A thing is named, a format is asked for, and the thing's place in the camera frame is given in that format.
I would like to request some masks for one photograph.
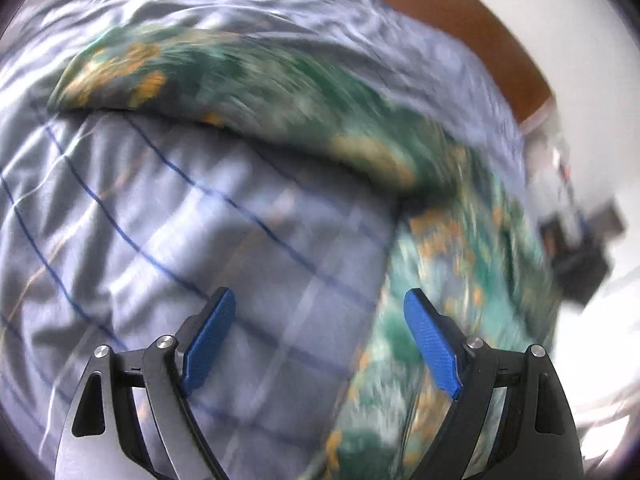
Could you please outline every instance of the white wall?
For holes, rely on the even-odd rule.
[[[558,99],[578,202],[591,211],[640,176],[640,51],[609,0],[482,0]]]

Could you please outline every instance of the bed sheet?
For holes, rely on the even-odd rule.
[[[295,46],[429,113],[524,196],[522,142],[481,63],[381,0],[62,0],[15,23],[0,68],[0,403],[44,471],[92,349],[145,347],[225,285],[239,321],[191,406],[231,478],[295,478],[353,373],[396,221],[394,197],[345,170],[215,128],[48,114],[65,63],[110,26]]]

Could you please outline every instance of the blue gripper pad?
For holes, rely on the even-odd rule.
[[[227,289],[184,353],[180,390],[185,397],[204,384],[229,328],[236,320],[236,297]]]
[[[456,399],[462,387],[456,368],[456,355],[411,291],[404,295],[404,319],[437,387]]]

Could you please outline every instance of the green floral fabric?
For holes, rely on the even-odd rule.
[[[239,34],[114,28],[72,60],[49,106],[224,125],[347,164],[405,198],[372,334],[304,478],[408,478],[432,442],[450,399],[404,322],[410,288],[495,348],[551,341],[559,297],[521,206],[474,150],[340,68]],[[499,402],[470,472],[486,458]]]

